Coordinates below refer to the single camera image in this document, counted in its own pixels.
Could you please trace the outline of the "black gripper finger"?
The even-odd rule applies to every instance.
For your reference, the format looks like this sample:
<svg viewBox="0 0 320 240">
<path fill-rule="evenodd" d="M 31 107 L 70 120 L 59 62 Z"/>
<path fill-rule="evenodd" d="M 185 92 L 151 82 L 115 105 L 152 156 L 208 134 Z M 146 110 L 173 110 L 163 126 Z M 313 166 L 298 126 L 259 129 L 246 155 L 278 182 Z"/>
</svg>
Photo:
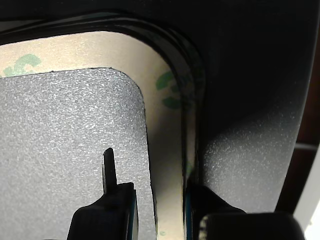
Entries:
<svg viewBox="0 0 320 240">
<path fill-rule="evenodd" d="M 68 240 L 137 240 L 137 193 L 132 182 L 117 183 L 114 151 L 103 153 L 103 195 L 73 214 Z"/>
<path fill-rule="evenodd" d="M 188 240 L 305 239 L 293 215 L 247 213 L 192 180 L 188 180 L 185 190 L 185 237 Z"/>
</svg>

